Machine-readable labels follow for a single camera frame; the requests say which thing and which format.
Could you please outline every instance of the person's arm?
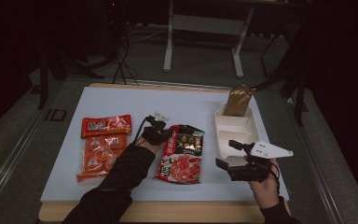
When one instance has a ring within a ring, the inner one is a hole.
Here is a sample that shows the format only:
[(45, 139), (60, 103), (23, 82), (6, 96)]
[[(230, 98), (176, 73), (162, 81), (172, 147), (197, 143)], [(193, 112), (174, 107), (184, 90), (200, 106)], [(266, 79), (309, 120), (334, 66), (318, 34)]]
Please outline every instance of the person's arm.
[(132, 203), (131, 190), (147, 177), (159, 148), (142, 137), (129, 144), (101, 185), (83, 195), (63, 224), (118, 223)]
[[(278, 163), (271, 160), (272, 172), (278, 173)], [(255, 201), (260, 206), (266, 224), (299, 224), (300, 222), (291, 217), (284, 206), (283, 197), (279, 196), (278, 183), (273, 175), (269, 175), (267, 179), (259, 183), (257, 181), (249, 181), (249, 185), (255, 196)]]

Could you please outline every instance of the red food packet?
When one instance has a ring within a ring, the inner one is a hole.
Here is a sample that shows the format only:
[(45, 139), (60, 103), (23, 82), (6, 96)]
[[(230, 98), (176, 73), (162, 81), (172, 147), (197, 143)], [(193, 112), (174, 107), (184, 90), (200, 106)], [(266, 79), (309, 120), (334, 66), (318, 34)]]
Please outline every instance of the red food packet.
[(131, 134), (131, 115), (121, 115), (108, 118), (83, 118), (81, 138), (94, 135), (126, 133)]
[(88, 137), (81, 172), (76, 175), (77, 181), (107, 175), (127, 147), (127, 137), (125, 133)]
[(203, 135), (189, 125), (173, 125), (164, 145), (157, 179), (175, 184), (199, 184)]

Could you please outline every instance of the person's hand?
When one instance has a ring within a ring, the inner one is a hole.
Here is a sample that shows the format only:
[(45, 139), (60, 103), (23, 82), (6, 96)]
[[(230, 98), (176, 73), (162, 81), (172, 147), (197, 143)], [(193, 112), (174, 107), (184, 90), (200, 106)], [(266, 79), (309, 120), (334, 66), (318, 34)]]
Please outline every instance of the person's hand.
[[(275, 159), (270, 159), (278, 167)], [(271, 166), (272, 172), (276, 175), (278, 169), (274, 165)], [(273, 175), (268, 175), (267, 179), (259, 183), (257, 181), (248, 181), (251, 190), (254, 193), (255, 201), (260, 208), (270, 208), (279, 203), (278, 183)]]
[(145, 147), (145, 148), (149, 149), (150, 151), (152, 151), (154, 154), (156, 154), (158, 152), (158, 150), (164, 146), (164, 144), (165, 143), (158, 145), (158, 146), (152, 146), (142, 136), (139, 137), (138, 139), (136, 139), (136, 142), (135, 142), (135, 145), (137, 147)]

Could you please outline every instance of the gray floor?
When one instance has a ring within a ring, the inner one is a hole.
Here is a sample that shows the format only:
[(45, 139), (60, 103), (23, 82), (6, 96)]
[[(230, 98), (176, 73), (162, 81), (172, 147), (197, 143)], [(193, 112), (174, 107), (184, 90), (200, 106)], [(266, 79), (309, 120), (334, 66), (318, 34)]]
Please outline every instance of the gray floor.
[[(129, 83), (135, 84), (131, 78), (134, 77), (141, 85), (229, 89), (266, 80), (259, 57), (268, 41), (255, 36), (247, 38), (242, 48), (243, 79), (235, 77), (231, 60), (230, 47), (236, 44), (236, 38), (221, 35), (175, 33), (172, 71), (165, 73), (163, 29), (130, 27), (130, 32), (143, 33), (130, 35), (125, 60), (129, 70), (124, 69)], [(159, 30), (160, 35), (152, 35)], [(269, 71), (279, 63), (286, 49), (282, 39), (271, 47), (266, 56)], [(114, 64), (96, 71), (105, 79), (83, 77), (68, 69), (71, 75), (65, 81), (51, 81), (49, 101), (42, 110), (37, 110), (38, 95), (27, 93), (0, 119), (0, 223), (36, 223), (40, 196), (83, 88), (93, 82), (111, 82), (116, 69)], [(37, 83), (38, 71), (30, 74), (30, 78)], [(307, 91), (305, 97), (308, 112), (303, 113), (301, 128), (293, 119), (293, 105), (279, 94), (281, 85), (258, 91), (255, 99), (270, 142), (291, 148), (296, 155), (279, 160), (291, 192), (289, 206), (293, 216), (309, 224), (358, 223), (358, 187), (311, 92)], [(66, 110), (68, 114), (64, 121), (45, 120), (50, 109)]]

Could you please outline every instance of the red snack package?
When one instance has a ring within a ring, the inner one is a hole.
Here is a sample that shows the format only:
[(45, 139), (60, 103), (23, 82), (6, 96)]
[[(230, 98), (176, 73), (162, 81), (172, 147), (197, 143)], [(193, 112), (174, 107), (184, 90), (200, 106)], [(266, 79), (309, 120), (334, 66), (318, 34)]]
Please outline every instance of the red snack package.
[(189, 125), (173, 125), (164, 145), (157, 179), (175, 184), (199, 184), (205, 132)]
[(131, 115), (99, 119), (83, 118), (82, 120), (81, 138), (111, 133), (131, 134)]
[(127, 147), (127, 137), (125, 133), (88, 137), (81, 172), (76, 175), (77, 181), (107, 175)]

